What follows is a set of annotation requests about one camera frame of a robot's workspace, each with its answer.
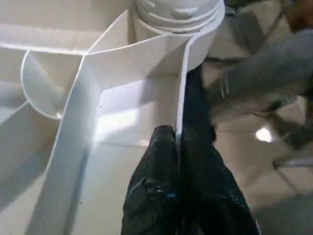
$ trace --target plastic compartment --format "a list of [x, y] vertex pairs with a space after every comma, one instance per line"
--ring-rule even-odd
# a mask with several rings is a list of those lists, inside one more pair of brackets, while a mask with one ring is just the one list
[[153, 129], [172, 125], [179, 144], [186, 73], [211, 46], [220, 3], [188, 35], [149, 27], [133, 0], [2, 3], [3, 234], [119, 233]]
[[176, 126], [187, 40], [160, 36], [85, 57], [27, 234], [119, 233], [127, 185], [153, 129]]

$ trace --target white surface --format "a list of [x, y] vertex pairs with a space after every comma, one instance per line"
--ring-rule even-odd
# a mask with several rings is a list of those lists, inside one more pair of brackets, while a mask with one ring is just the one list
[[53, 139], [57, 123], [33, 110], [28, 103], [0, 125], [0, 183]]
[[[138, 33], [142, 21], [131, 5], [12, 0], [1, 6], [0, 202], [9, 202], [0, 210], [1, 233], [118, 233], [129, 178], [153, 129], [169, 124], [180, 136], [184, 76], [203, 61], [224, 9], [200, 34], [176, 36], [145, 26]], [[51, 101], [58, 87], [65, 108], [56, 134]], [[49, 162], [35, 181], [38, 169], [29, 162], [42, 159], [42, 149], [40, 169]], [[21, 166], [34, 173], [30, 187], [15, 183], [29, 173]], [[14, 218], [21, 221], [15, 227]]]
[[43, 174], [53, 141], [19, 167], [0, 186], [0, 231], [6, 235], [23, 235], [44, 184]]
[[10, 0], [0, 8], [6, 46], [86, 51], [133, 0]]
[[19, 71], [25, 52], [0, 48], [0, 124], [24, 102]]
[[136, 7], [148, 24], [173, 32], [190, 33], [206, 27], [220, 10], [219, 0], [137, 0]]
[[60, 120], [82, 57], [27, 51], [21, 83], [28, 102], [42, 115]]

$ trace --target white screw cap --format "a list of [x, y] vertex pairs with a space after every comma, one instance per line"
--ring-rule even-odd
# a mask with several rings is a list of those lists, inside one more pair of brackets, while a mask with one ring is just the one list
[[220, 0], [137, 0], [137, 10], [148, 24], [173, 33], [191, 33], [212, 22]]

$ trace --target plastic divider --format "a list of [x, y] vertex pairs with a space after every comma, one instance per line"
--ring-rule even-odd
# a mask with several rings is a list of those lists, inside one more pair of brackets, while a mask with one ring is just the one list
[[160, 36], [85, 56], [27, 235], [120, 230], [129, 177], [153, 129], [175, 126], [187, 40]]
[[31, 106], [47, 118], [60, 120], [77, 74], [81, 55], [28, 51], [22, 62], [21, 82]]
[[135, 43], [133, 8], [127, 9], [92, 45], [87, 53], [94, 53]]
[[28, 103], [0, 125], [0, 183], [54, 138], [58, 123], [37, 113]]
[[0, 48], [0, 123], [25, 102], [20, 67], [25, 51]]

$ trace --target tiled floor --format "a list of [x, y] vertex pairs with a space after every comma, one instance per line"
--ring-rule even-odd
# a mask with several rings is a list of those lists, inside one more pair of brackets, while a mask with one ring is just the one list
[[[297, 104], [288, 110], [291, 116], [298, 113]], [[291, 150], [283, 141], [259, 141], [255, 132], [264, 123], [248, 116], [221, 124], [216, 148], [259, 220], [263, 235], [312, 234], [313, 168], [275, 171], [272, 161]], [[291, 229], [286, 223], [297, 226]]]

